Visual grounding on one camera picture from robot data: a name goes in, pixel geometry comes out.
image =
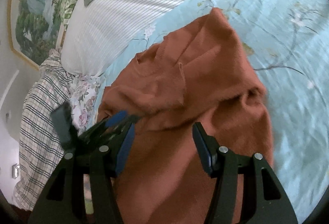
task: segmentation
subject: striped fabric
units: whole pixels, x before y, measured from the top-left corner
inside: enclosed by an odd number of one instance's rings
[[[184,0],[94,0],[74,10],[62,51],[70,73],[99,76],[142,28]]]
[[[42,77],[26,96],[19,140],[21,180],[14,189],[19,208],[33,207],[51,173],[63,156],[50,113],[68,99],[72,76],[60,62],[57,51],[40,66]]]

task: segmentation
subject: plaid shirt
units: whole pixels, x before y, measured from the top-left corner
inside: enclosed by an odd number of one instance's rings
[[[41,65],[42,77],[27,94],[21,121],[19,165],[21,180],[14,189],[19,208],[33,210],[50,175],[63,157],[63,149],[50,120],[50,113],[69,98],[73,76],[53,53]]]

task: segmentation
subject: landscape painting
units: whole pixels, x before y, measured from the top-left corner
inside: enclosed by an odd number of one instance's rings
[[[63,0],[9,0],[9,42],[12,50],[39,66],[64,36]]]

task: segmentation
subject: rust-colored garment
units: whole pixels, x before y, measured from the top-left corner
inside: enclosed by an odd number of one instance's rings
[[[99,120],[119,110],[144,116],[115,182],[125,224],[204,222],[215,180],[197,156],[191,133],[196,121],[220,145],[243,155],[260,152],[272,164],[264,94],[236,32],[217,8],[136,54],[105,88],[99,108]],[[240,206],[239,197],[235,222]]]

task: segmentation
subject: metal bolt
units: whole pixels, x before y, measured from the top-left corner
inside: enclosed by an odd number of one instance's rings
[[[255,158],[258,160],[262,160],[263,159],[263,155],[261,153],[255,153]]]
[[[219,147],[219,151],[220,151],[221,153],[227,153],[227,152],[228,152],[228,148],[225,147],[225,146],[220,146],[220,147]]]
[[[64,158],[65,158],[66,160],[69,160],[69,159],[71,159],[72,157],[73,157],[73,153],[67,153],[67,154],[64,155]]]
[[[103,145],[101,147],[99,147],[99,151],[102,152],[102,153],[105,153],[109,150],[108,146],[106,145]]]

